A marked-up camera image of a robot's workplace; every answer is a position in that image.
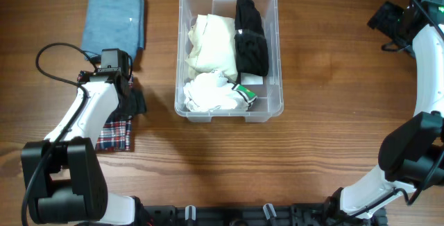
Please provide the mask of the white printed shirt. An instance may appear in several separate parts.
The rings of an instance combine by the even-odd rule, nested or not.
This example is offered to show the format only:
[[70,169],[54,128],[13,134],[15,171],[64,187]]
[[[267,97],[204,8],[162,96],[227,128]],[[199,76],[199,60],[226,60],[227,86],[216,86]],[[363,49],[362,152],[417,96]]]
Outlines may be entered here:
[[198,74],[185,84],[183,92],[185,107],[190,112],[247,111],[257,100],[256,93],[230,82],[219,70]]

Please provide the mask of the red plaid cloth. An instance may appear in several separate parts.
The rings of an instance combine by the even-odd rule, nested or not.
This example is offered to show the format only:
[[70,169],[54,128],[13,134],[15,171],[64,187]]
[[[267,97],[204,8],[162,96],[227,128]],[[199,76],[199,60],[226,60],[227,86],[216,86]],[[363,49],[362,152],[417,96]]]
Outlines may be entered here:
[[82,71],[78,82],[87,90],[87,102],[72,132],[91,139],[97,150],[129,150],[132,79],[119,73]]

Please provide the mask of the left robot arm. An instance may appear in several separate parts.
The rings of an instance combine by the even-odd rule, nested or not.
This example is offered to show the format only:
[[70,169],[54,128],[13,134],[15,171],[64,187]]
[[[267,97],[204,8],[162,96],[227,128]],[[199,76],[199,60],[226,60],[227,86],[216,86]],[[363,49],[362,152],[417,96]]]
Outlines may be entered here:
[[140,199],[108,192],[96,143],[109,119],[145,112],[130,88],[131,56],[104,49],[100,65],[80,76],[77,96],[59,125],[43,140],[28,142],[21,161],[26,191],[21,220],[37,224],[151,225]]

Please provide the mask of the black cloth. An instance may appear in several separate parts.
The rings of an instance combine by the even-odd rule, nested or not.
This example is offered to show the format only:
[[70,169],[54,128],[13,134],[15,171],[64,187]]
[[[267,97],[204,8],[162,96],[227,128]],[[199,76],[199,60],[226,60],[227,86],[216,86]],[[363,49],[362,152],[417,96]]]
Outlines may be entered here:
[[237,0],[234,27],[237,71],[267,76],[268,46],[262,18],[253,0]]

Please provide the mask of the cream cloth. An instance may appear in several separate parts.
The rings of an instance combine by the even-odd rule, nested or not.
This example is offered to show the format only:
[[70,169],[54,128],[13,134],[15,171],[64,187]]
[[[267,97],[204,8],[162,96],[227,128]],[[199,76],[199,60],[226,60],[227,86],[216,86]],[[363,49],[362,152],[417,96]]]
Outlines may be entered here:
[[221,71],[235,82],[238,77],[234,19],[218,15],[198,15],[188,32],[192,49],[185,62],[190,79],[200,73]]

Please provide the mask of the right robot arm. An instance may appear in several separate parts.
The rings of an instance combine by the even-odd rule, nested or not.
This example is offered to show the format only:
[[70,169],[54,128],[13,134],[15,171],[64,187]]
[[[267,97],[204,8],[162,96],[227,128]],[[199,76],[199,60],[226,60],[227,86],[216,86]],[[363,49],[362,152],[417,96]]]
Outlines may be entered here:
[[416,61],[413,117],[382,142],[378,163],[356,183],[338,189],[321,210],[324,223],[369,223],[402,197],[411,206],[431,186],[443,185],[443,0],[409,0],[406,8],[385,2],[368,26],[391,39],[386,52],[407,52]]

